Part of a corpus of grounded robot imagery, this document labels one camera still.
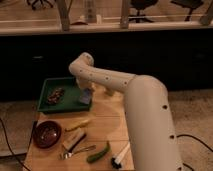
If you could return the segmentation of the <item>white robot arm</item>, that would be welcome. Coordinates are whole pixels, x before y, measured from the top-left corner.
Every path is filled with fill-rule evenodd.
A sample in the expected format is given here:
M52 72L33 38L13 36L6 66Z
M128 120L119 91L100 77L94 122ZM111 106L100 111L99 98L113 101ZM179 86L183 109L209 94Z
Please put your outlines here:
M94 67L89 53L69 65L79 85L94 82L124 94L136 171L184 171L165 85L153 76Z

